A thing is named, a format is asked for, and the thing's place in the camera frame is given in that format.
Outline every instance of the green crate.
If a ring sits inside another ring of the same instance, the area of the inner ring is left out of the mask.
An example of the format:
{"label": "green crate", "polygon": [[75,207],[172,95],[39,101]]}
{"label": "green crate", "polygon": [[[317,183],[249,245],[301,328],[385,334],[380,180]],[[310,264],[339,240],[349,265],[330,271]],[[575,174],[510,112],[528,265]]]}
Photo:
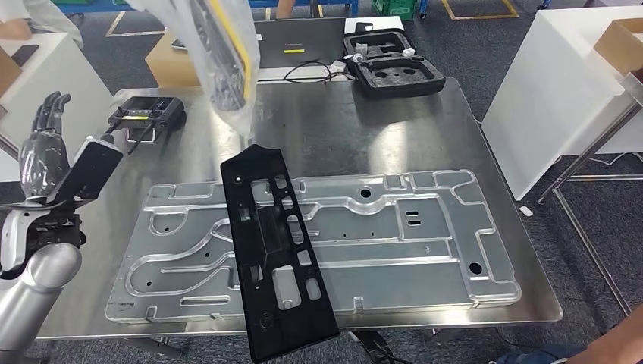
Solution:
{"label": "green crate", "polygon": [[52,0],[54,4],[85,4],[89,5],[94,2],[94,0]]}
{"label": "green crate", "polygon": [[380,15],[397,15],[402,20],[413,19],[416,0],[373,0],[373,5]]}

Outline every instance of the aluminum plate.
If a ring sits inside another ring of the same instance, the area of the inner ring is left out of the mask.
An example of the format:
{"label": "aluminum plate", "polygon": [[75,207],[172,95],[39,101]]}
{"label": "aluminum plate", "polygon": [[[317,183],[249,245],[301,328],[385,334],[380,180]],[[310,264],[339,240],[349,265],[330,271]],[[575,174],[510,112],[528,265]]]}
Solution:
{"label": "aluminum plate", "polygon": [[[471,171],[305,177],[293,187],[336,315],[520,298]],[[252,193],[259,206],[273,203],[267,183]],[[223,186],[163,184],[143,203],[105,314],[130,323],[223,319],[243,315],[239,289]]]}

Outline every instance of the plastic bag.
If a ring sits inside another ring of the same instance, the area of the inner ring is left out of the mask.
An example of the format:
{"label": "plastic bag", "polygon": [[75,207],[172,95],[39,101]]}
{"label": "plastic bag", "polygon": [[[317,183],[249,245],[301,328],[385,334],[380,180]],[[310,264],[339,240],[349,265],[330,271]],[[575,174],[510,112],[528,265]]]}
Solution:
{"label": "plastic bag", "polygon": [[247,0],[127,0],[156,16],[187,47],[219,117],[252,137],[259,45]]}

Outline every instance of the gray carpet floor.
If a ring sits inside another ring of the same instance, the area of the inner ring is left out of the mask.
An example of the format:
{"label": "gray carpet floor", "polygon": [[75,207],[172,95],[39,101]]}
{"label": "gray carpet floor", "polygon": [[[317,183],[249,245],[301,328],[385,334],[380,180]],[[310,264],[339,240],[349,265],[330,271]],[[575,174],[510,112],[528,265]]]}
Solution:
{"label": "gray carpet floor", "polygon": [[[495,0],[450,0],[450,3],[457,14],[504,11]],[[416,18],[404,24],[418,53],[428,57],[443,74],[458,79],[474,115],[480,120],[539,5],[538,0],[512,0],[512,3],[520,18],[451,21],[442,4],[431,0],[426,19]],[[554,5],[564,7],[565,3],[561,1]],[[324,13],[325,16],[342,15],[344,9],[342,6],[327,7]],[[263,11],[254,11],[254,14],[257,19],[264,16]],[[298,8],[295,13],[301,17],[307,14],[305,8]],[[375,15],[368,0],[362,2],[359,15]],[[160,36],[105,38],[115,16],[111,13],[85,16],[80,24],[86,44],[85,56],[113,93],[123,88],[155,86],[143,59]],[[148,15],[132,13],[115,32],[157,30],[159,27],[160,24]],[[538,192],[569,164],[569,160],[563,158],[553,166],[519,204],[534,212],[530,218],[523,217],[523,223],[560,299],[564,318],[560,322],[505,327],[499,331],[494,328],[442,330],[435,336],[426,330],[382,330],[396,355],[414,363],[487,363],[508,350],[520,350],[506,340],[535,346],[547,343],[586,345],[623,318],[562,209],[553,198],[542,206],[535,204]],[[590,163],[586,169],[603,174],[643,173],[643,163],[628,155],[611,167]],[[643,248],[639,244],[643,224],[637,218],[638,207],[643,202],[643,185],[636,182],[577,183],[567,184],[563,192],[604,255],[626,298],[631,304],[643,302],[640,284]],[[15,184],[0,186],[0,197],[7,201],[20,199],[20,189]],[[182,358],[161,358],[115,340],[39,342],[30,352],[34,356],[49,356],[51,364],[250,362],[243,336],[172,338],[171,344],[184,351]],[[342,334],[338,339],[274,362],[366,363],[369,359],[358,344]]]}

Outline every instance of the cardboard box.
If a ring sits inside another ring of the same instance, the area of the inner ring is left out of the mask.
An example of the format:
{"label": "cardboard box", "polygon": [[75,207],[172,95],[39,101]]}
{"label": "cardboard box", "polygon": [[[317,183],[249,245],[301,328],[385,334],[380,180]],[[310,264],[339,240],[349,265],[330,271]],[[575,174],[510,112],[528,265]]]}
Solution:
{"label": "cardboard box", "polygon": [[623,76],[643,70],[643,18],[617,19],[607,27],[594,49]]}
{"label": "cardboard box", "polygon": [[13,59],[0,48],[0,96],[4,95],[11,84],[20,76],[22,70]]}
{"label": "cardboard box", "polygon": [[199,78],[187,52],[173,49],[176,37],[166,32],[145,58],[158,87],[199,86]]}

